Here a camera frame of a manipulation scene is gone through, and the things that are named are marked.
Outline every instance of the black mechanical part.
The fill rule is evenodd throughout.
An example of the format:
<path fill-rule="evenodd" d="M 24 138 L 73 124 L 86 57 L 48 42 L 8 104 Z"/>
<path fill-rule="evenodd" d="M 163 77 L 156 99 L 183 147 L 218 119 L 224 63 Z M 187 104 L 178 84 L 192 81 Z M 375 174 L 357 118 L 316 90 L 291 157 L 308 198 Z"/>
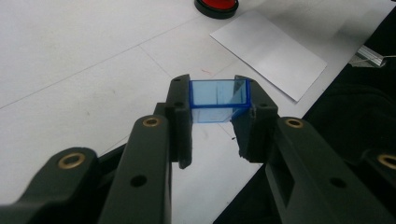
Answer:
<path fill-rule="evenodd" d="M 395 223 L 308 122 L 279 119 L 275 142 L 265 170 L 282 223 Z"/>
<path fill-rule="evenodd" d="M 16 203 L 0 207 L 0 223 L 170 223 L 170 162 L 191 163 L 189 82 L 188 75 L 172 80 L 166 103 L 157 104 L 153 116 L 136 122 L 126 146 L 99 160 L 87 148 L 53 156 Z M 386 199 L 395 195 L 394 183 L 389 184 L 396 165 L 391 151 L 364 155 L 362 164 L 371 173 L 361 181 L 371 193 L 308 122 L 280 119 L 265 91 L 252 79 L 249 84 L 252 107 L 232 123 L 240 155 L 264 163 L 268 181 L 263 186 L 270 189 L 265 191 L 269 203 L 264 206 L 265 221 L 395 222 L 394 209 L 389 209 L 394 197 Z M 176 149 L 173 159 L 170 146 Z M 190 163 L 183 161 L 181 167 Z"/>
<path fill-rule="evenodd" d="M 84 223 L 87 217 L 83 211 L 91 206 L 84 201 L 98 181 L 94 151 L 73 147 L 59 152 L 38 171 L 14 204 L 0 207 L 0 223 Z"/>
<path fill-rule="evenodd" d="M 395 84 L 389 68 L 347 65 L 304 116 L 394 217 Z"/>
<path fill-rule="evenodd" d="M 251 99 L 249 111 L 231 120 L 239 155 L 250 162 L 266 162 L 279 118 L 277 105 L 255 80 L 242 76 L 235 76 L 235 79 L 249 80 Z"/>
<path fill-rule="evenodd" d="M 202 14 L 206 15 L 207 17 L 219 20 L 231 18 L 233 15 L 235 15 L 235 12 L 239 7 L 239 2 L 237 0 L 235 0 L 233 7 L 227 9 L 211 7 L 202 0 L 195 0 L 194 4 Z"/>
<path fill-rule="evenodd" d="M 134 124 L 98 223 L 171 223 L 170 216 L 168 120 L 146 116 Z"/>
<path fill-rule="evenodd" d="M 172 79 L 166 103 L 157 104 L 155 115 L 163 115 L 170 126 L 170 158 L 181 169 L 192 161 L 192 116 L 190 110 L 190 76 Z"/>

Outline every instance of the black surface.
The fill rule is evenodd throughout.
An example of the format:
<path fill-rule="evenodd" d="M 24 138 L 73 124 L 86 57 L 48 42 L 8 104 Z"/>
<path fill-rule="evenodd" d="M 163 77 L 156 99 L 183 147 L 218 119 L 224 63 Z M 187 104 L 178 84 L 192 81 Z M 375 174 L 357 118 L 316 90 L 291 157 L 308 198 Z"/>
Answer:
<path fill-rule="evenodd" d="M 158 104 L 154 113 L 165 113 L 170 126 L 170 158 L 181 169 L 192 162 L 192 116 L 190 110 L 190 76 L 172 79 L 166 103 Z"/>
<path fill-rule="evenodd" d="M 304 118 L 358 165 L 367 150 L 396 149 L 395 86 L 393 72 L 348 65 Z"/>
<path fill-rule="evenodd" d="M 239 155 L 250 162 L 265 162 L 279 118 L 277 105 L 255 80 L 242 76 L 235 76 L 235 79 L 249 80 L 251 98 L 249 111 L 232 119 Z"/>
<path fill-rule="evenodd" d="M 156 126 L 145 125 L 147 119 Z M 167 119 L 138 119 L 98 223 L 171 223 L 170 166 Z"/>
<path fill-rule="evenodd" d="M 284 223 L 395 223 L 385 206 L 314 127 L 301 120 L 302 128 L 292 128 L 285 124 L 287 119 L 278 121 L 275 135 L 276 144 L 295 182 L 289 202 L 279 209 Z M 270 161 L 267 169 L 272 167 Z M 267 169 L 279 208 L 282 200 L 274 191 L 275 181 Z"/>
<path fill-rule="evenodd" d="M 83 163 L 62 169 L 58 162 L 70 153 L 82 153 Z M 52 156 L 30 182 L 26 191 L 11 205 L 0 206 L 0 223 L 87 223 L 85 210 L 99 181 L 94 151 L 73 147 Z"/>
<path fill-rule="evenodd" d="M 394 55 L 396 54 L 396 8 L 392 10 L 392 12 L 386 17 L 386 19 L 379 25 L 379 27 L 376 29 L 375 33 L 369 38 L 369 40 L 365 43 L 365 45 L 378 53 L 382 55 Z M 365 88 L 372 88 L 372 91 L 379 92 L 381 91 L 380 95 L 385 96 L 383 100 L 387 101 L 389 98 L 395 99 L 395 91 L 396 91 L 396 84 L 394 83 L 394 78 L 396 78 L 396 74 L 394 72 L 395 69 L 395 59 L 389 59 L 390 63 L 387 65 L 386 70 L 381 69 L 381 70 L 374 70 L 374 69 L 353 69 L 351 67 L 346 67 L 346 69 L 342 72 L 343 75 L 339 76 L 338 79 L 335 81 L 337 82 L 342 81 L 347 84 L 358 84 L 361 86 L 365 86 Z M 336 104 L 334 106 L 335 108 L 327 108 L 326 111 L 332 111 L 332 110 L 339 110 L 343 109 L 342 106 Z M 318 119 L 320 118 L 326 118 L 329 117 L 329 115 L 325 114 L 318 114 L 320 112 L 314 112 L 311 110 L 310 115 L 307 115 L 305 118 L 308 119 L 308 116 L 318 116 Z M 332 120 L 339 120 L 340 115 L 332 115 Z M 381 118 L 378 118 L 380 123 L 386 123 L 387 126 L 390 129 L 380 129 L 381 133 L 384 133 L 386 136 L 395 136 L 396 132 L 393 131 L 394 127 L 396 127 L 396 124 L 391 124 L 388 123 L 385 120 L 382 120 Z M 314 122 L 313 123 L 314 127 L 318 127 L 318 125 Z M 339 123 L 338 128 L 334 130 L 334 133 L 337 133 L 337 135 L 334 135 L 333 133 L 329 134 L 324 134 L 325 139 L 327 138 L 333 138 L 337 139 L 338 137 L 342 137 L 341 134 L 339 134 L 339 131 L 343 130 L 346 127 L 345 123 Z M 376 135 L 375 130 L 373 130 L 374 135 L 376 138 L 380 139 L 381 135 Z M 345 138 L 339 138 L 338 141 L 340 144 L 345 142 Z M 390 144 L 396 144 L 396 141 L 388 141 L 387 143 L 378 143 L 378 144 L 385 144 L 388 145 Z M 365 173 L 365 179 L 364 176 L 361 178 L 361 180 L 366 183 L 366 185 L 372 185 L 368 186 L 370 190 L 373 192 L 381 192 L 382 190 L 382 196 L 378 195 L 378 198 L 383 202 L 384 204 L 390 204 L 388 207 L 393 207 L 395 209 L 396 206 L 394 206 L 394 202 L 396 201 L 395 199 L 395 194 L 394 194 L 394 189 L 391 188 L 387 183 L 382 183 L 383 179 L 378 176 L 378 173 Z M 263 180 L 264 177 L 261 175 L 260 172 L 255 174 L 252 179 L 250 180 L 249 183 L 252 183 L 253 186 L 249 188 L 244 188 L 241 190 L 241 192 L 235 197 L 235 201 L 232 201 L 232 203 L 224 210 L 224 212 L 221 214 L 218 220 L 220 222 L 217 223 L 266 223 L 263 222 L 262 220 L 254 220 L 254 217 L 263 217 L 263 211 L 260 209 L 257 209 L 258 207 L 265 207 L 268 206 L 267 200 L 263 199 L 262 197 L 258 196 L 261 195 L 265 192 L 264 187 L 260 187 L 260 184 Z"/>

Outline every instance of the red button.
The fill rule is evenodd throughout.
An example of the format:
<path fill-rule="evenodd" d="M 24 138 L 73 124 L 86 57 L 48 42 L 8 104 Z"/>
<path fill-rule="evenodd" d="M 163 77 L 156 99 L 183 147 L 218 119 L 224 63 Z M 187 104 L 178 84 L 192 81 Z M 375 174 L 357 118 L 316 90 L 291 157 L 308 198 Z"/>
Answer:
<path fill-rule="evenodd" d="M 230 9 L 235 6 L 235 0 L 203 0 L 203 2 L 216 9 Z"/>

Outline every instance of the paper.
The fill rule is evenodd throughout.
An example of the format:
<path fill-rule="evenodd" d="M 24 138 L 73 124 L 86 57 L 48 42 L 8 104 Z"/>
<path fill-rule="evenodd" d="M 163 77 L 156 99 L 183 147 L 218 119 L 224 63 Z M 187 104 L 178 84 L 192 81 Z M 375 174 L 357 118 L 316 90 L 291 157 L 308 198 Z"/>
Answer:
<path fill-rule="evenodd" d="M 243 14 L 211 36 L 294 101 L 327 65 L 257 11 Z"/>

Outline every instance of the transparent acrylic block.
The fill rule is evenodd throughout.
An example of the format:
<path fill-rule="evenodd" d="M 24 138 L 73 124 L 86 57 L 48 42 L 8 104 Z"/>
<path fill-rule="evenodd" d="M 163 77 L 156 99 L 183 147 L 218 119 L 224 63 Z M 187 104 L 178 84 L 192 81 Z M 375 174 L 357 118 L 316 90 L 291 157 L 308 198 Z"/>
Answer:
<path fill-rule="evenodd" d="M 190 107 L 195 123 L 228 122 L 250 108 L 246 79 L 190 81 Z"/>

